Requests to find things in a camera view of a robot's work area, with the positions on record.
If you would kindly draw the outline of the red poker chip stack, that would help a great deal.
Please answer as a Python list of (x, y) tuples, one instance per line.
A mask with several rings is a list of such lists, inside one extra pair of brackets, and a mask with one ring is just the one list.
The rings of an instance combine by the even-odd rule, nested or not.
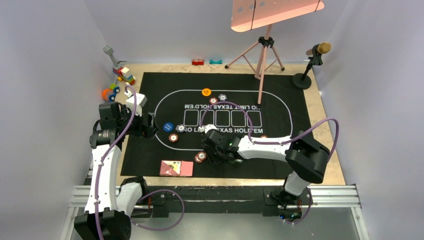
[(197, 163), (202, 163), (206, 158), (207, 154), (204, 151), (200, 151), (195, 155), (194, 160)]

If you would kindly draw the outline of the blue small blind button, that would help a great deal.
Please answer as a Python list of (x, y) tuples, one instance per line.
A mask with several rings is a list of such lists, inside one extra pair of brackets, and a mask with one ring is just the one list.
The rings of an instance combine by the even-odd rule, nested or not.
[(173, 130), (174, 130), (174, 124), (173, 123), (171, 123), (171, 122), (166, 122), (164, 125), (163, 125), (163, 130), (165, 131), (165, 132), (172, 132)]

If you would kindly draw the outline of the orange big blind button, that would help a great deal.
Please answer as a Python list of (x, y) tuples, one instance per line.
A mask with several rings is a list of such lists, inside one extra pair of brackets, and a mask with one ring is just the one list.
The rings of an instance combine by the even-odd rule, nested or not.
[(211, 89), (209, 89), (209, 88), (204, 88), (204, 89), (201, 91), (201, 94), (202, 94), (203, 96), (205, 96), (205, 97), (210, 96), (210, 95), (211, 95), (211, 93), (212, 93), (212, 91), (211, 91)]

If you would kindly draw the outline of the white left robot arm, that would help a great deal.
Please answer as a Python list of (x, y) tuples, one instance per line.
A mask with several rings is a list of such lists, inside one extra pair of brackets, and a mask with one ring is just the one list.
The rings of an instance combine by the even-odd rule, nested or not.
[(149, 199), (143, 177), (132, 177), (117, 187), (118, 161), (127, 135), (151, 139), (158, 131), (154, 114), (143, 113), (144, 103), (127, 101), (100, 104), (89, 143), (93, 172), (84, 213), (74, 220), (83, 240), (128, 240), (135, 205)]

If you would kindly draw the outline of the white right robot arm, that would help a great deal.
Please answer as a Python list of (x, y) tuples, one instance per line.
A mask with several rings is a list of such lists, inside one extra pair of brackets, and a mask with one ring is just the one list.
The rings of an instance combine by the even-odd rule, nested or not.
[(289, 174), (281, 189), (280, 201), (294, 204), (310, 184), (321, 184), (332, 151), (300, 131), (295, 137), (249, 137), (225, 135), (212, 127), (202, 133), (201, 146), (206, 157), (214, 164), (251, 159), (276, 160), (287, 163)]

